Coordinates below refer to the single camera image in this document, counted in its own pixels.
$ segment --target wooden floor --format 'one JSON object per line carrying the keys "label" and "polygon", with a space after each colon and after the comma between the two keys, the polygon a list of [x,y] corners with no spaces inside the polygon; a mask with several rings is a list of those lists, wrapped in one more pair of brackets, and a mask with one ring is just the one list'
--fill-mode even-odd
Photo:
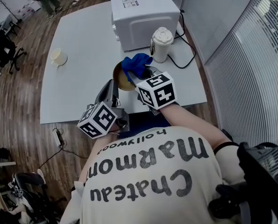
{"label": "wooden floor", "polygon": [[[67,10],[65,8],[74,0],[60,1],[63,12],[53,19],[47,21],[45,12],[40,9],[20,24],[18,36],[11,38],[18,48],[23,47],[28,54],[19,59],[20,71],[13,70],[13,75],[10,75],[8,65],[0,76],[0,147],[10,150],[12,159],[17,163],[16,172],[36,171],[48,157],[59,150],[52,136],[55,124],[40,124],[40,97],[47,55],[60,18],[109,0],[81,0],[80,6]],[[212,104],[201,67],[200,73],[207,91],[208,103]],[[189,110],[216,125],[212,105],[194,105]],[[67,142],[65,149],[84,157],[89,156],[94,145],[92,140],[75,125],[57,124],[57,127],[64,132],[62,136]],[[86,159],[60,152],[42,167],[51,200],[63,196],[70,199],[73,182],[78,179],[85,162]],[[63,210],[66,205],[67,202],[62,202],[60,208]]]}

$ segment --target microwave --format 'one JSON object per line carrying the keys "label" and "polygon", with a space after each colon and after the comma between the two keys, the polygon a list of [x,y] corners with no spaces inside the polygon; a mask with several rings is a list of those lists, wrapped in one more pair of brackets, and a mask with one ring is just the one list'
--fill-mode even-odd
{"label": "microwave", "polygon": [[150,46],[159,27],[175,35],[180,10],[172,0],[111,0],[111,6],[114,35],[124,51]]}

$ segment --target white t-shirt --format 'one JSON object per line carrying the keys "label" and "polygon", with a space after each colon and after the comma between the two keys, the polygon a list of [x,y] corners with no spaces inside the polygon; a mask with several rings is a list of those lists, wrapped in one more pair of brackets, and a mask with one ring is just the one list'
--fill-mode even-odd
{"label": "white t-shirt", "polygon": [[183,127],[151,129],[110,143],[89,168],[80,223],[221,222],[211,217],[208,204],[219,197],[218,184],[243,181],[236,151],[227,146],[215,156],[204,137]]}

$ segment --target label sticker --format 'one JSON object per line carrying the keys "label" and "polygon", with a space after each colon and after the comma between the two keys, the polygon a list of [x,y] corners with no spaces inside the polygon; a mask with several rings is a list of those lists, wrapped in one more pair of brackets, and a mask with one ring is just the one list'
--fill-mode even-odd
{"label": "label sticker", "polygon": [[138,6],[137,0],[122,0],[124,8]]}

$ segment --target white cup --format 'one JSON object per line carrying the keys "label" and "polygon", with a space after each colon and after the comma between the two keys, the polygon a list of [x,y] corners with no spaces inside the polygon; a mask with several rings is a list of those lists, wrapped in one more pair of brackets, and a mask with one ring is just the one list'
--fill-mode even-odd
{"label": "white cup", "polygon": [[170,45],[172,44],[174,37],[167,28],[159,28],[156,30],[151,39],[151,46],[153,49],[153,59],[157,63],[163,63],[168,56]]}
{"label": "white cup", "polygon": [[53,66],[60,66],[60,65],[64,65],[65,62],[67,61],[68,57],[67,54],[65,54],[64,52],[61,51],[60,48],[55,49],[52,53],[51,53],[51,64]]}

